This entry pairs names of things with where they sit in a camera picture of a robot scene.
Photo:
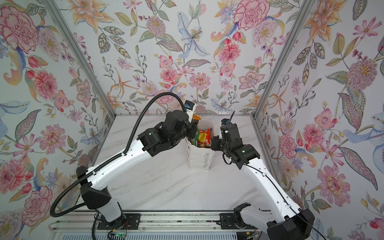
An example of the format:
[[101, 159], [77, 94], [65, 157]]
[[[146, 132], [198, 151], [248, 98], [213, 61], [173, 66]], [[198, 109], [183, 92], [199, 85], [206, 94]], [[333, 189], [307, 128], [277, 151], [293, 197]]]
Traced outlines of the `small orange snack packet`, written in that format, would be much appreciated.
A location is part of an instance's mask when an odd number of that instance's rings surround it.
[[191, 123], [192, 123], [193, 125], [198, 126], [200, 120], [201, 120], [201, 117], [200, 117], [200, 116], [193, 114]]

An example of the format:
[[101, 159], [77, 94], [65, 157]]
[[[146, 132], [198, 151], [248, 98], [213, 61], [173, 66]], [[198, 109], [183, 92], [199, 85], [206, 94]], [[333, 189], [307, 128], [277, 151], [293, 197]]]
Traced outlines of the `green Fox's candy bag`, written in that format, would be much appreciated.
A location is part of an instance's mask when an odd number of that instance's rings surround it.
[[199, 132], [199, 130], [197, 130], [197, 132], [193, 138], [193, 145], [196, 147], [199, 146], [199, 135], [200, 135], [200, 132]]

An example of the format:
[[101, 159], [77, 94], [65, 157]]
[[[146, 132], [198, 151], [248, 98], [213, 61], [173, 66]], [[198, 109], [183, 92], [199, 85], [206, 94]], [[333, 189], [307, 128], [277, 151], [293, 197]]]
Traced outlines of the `red yellow snack packet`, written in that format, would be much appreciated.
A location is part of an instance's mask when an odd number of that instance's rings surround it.
[[211, 148], [211, 129], [205, 131], [199, 130], [198, 134], [198, 147], [200, 148]]

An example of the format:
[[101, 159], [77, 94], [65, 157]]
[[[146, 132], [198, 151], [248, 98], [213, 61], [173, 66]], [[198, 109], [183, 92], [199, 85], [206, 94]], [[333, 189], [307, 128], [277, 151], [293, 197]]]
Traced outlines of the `white paper bag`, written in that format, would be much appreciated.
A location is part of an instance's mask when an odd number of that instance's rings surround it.
[[[198, 130], [211, 129], [211, 142], [215, 136], [214, 124], [210, 121], [200, 120], [197, 126]], [[193, 145], [193, 138], [185, 138], [185, 144], [187, 147], [187, 158], [190, 169], [192, 171], [208, 172], [216, 151], [207, 148], [200, 148]]]

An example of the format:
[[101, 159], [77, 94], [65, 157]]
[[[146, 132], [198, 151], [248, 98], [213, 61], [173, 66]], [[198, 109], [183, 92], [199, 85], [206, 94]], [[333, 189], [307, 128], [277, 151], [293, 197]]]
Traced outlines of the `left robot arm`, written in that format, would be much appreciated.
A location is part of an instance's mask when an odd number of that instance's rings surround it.
[[164, 122], [139, 134], [127, 153], [120, 152], [118, 158], [102, 167], [101, 164], [87, 170], [91, 176], [81, 181], [81, 196], [90, 210], [96, 210], [112, 225], [122, 222], [123, 210], [109, 193], [108, 185], [130, 168], [157, 154], [168, 151], [190, 136], [196, 129], [192, 124], [193, 110], [175, 110], [166, 114]]

